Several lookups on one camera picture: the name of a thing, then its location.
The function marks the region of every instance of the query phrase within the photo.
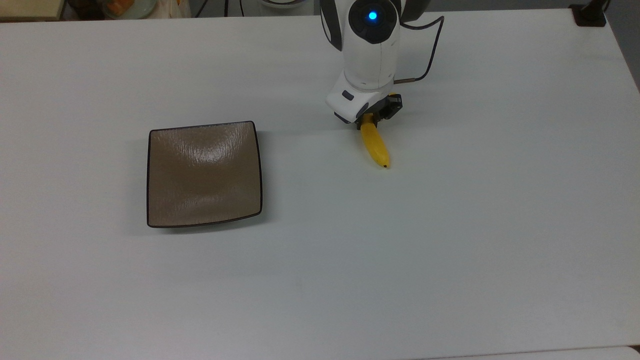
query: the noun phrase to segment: square plate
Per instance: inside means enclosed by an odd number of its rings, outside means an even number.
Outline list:
[[[262,211],[262,172],[252,121],[151,130],[147,225],[217,224]]]

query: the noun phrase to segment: yellow banana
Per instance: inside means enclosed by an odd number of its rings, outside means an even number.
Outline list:
[[[376,129],[376,126],[373,124],[373,114],[365,114],[362,116],[360,134],[371,158],[381,167],[389,168],[389,153],[378,133],[378,129]]]

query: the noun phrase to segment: brown plate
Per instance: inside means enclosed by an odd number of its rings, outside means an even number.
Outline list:
[[[252,121],[151,130],[147,225],[217,224],[261,211],[260,152]]]

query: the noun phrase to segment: black object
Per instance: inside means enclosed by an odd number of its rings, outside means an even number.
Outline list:
[[[389,0],[356,0],[349,9],[353,32],[370,44],[380,44],[391,36],[397,19]]]
[[[326,39],[338,51],[342,51],[342,33],[340,32],[340,20],[338,20],[335,0],[320,0],[320,19]]]
[[[607,24],[607,19],[604,16],[602,10],[605,6],[609,6],[607,0],[591,0],[591,2],[584,6],[580,4],[573,4],[569,6],[569,9],[573,12],[573,19],[576,25],[592,28],[602,28]]]
[[[198,10],[198,12],[196,13],[196,15],[194,17],[200,17],[200,13],[204,9],[204,6],[207,4],[208,1],[209,0],[204,0],[204,2],[202,3],[202,6],[200,7],[200,9]]]
[[[360,125],[362,124],[362,115],[364,113],[372,113],[373,114],[373,124],[378,127],[378,121],[382,119],[391,119],[397,112],[402,108],[402,96],[400,94],[391,94],[386,96],[384,99],[376,102],[370,108],[366,109],[366,111],[361,111],[358,114],[358,119],[355,121],[358,125],[358,130],[360,130]]]
[[[353,100],[353,94],[351,94],[347,90],[342,92],[342,96],[344,96],[344,98],[349,100],[349,101]]]
[[[427,10],[431,0],[406,0],[400,22],[414,21]]]
[[[102,9],[95,0],[67,0],[81,20],[104,20]]]

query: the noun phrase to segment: plate rim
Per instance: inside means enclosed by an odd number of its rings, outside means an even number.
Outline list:
[[[255,139],[255,150],[258,157],[258,176],[260,179],[260,208],[258,212],[252,213],[243,217],[231,218],[227,220],[214,221],[214,222],[204,222],[197,224],[181,224],[181,225],[152,225],[149,223],[149,175],[151,169],[151,135],[158,131],[169,131],[169,130],[181,130],[181,129],[193,129],[197,127],[214,127],[214,126],[222,126],[222,125],[234,125],[234,124],[244,124],[249,123],[253,129],[253,137]],[[214,225],[214,224],[224,224],[225,222],[232,222],[237,220],[242,220],[246,218],[255,217],[262,213],[262,200],[263,200],[263,186],[262,186],[262,160],[260,158],[260,145],[258,144],[258,132],[255,128],[255,123],[252,120],[245,121],[233,121],[233,122],[225,122],[222,124],[207,124],[207,125],[195,125],[195,126],[180,126],[180,127],[167,127],[166,129],[153,129],[149,131],[148,136],[148,145],[147,145],[147,226],[154,229],[175,229],[178,227],[194,227],[194,226],[205,226],[205,225]]]

